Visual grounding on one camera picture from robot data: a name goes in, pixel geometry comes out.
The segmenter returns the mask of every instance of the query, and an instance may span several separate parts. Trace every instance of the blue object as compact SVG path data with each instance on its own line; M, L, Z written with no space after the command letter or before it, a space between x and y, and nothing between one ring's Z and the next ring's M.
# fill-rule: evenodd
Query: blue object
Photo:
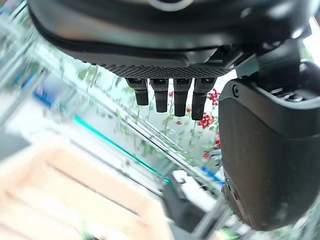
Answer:
M214 171L208 169L206 166L202 166L202 167L201 167L201 170L202 170L203 172L205 172L206 175L207 175L209 178L213 179L213 180L214 180L216 183L218 183L219 185L222 186L223 184L225 184L225 181L224 181L224 180L218 178L218 177L216 176L216 173L215 173Z
M32 73L32 74L30 74L27 78L26 78L26 80L22 83L22 85L21 85L21 89L24 89L25 88L25 86L27 86L28 85L28 83L30 83L31 81L32 81L32 78L34 77L34 73Z

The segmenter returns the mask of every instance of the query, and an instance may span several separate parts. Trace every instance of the white object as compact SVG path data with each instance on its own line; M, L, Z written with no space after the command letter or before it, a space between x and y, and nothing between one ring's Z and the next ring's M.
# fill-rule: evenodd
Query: white object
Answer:
M183 184L185 182L185 178L187 177L187 172L184 170L173 171L172 176L178 183Z
M192 176L185 177L185 183L181 186L181 190L190 202L206 213L213 209L217 202Z

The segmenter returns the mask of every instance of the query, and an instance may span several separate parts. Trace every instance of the black robotic arm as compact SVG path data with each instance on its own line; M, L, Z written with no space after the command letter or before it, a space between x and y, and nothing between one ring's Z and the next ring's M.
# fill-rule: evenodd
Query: black robotic arm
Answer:
M320 69L299 41L320 0L28 0L33 23L70 56L126 78L148 104L201 120L216 79L243 69L220 96L225 199L243 222L268 231L296 222L320 190Z

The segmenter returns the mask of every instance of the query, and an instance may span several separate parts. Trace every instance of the black plastic housing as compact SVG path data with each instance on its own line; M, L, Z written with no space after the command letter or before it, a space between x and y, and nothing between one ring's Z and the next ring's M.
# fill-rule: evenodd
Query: black plastic housing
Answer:
M258 77L229 81L219 98L223 192L243 222L268 231L294 224L320 191L320 70L301 64L300 102L266 92Z

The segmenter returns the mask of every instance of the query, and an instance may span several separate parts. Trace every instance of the red flower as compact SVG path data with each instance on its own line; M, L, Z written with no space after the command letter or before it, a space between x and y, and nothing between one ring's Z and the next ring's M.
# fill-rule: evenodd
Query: red flower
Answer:
M210 157L210 153L209 152L204 152L203 153L203 157L205 158L205 159L209 159L209 157Z
M221 140L220 140L220 132L218 131L216 133L216 137L215 137L215 145L221 149Z
M213 123L215 117L208 114L204 113L202 120L198 121L197 125L202 126L203 129L206 129L207 127L210 127L210 125Z
M217 106L218 105L218 98L219 98L220 93L214 88L212 89L211 92L208 93L208 99L212 101L212 106Z

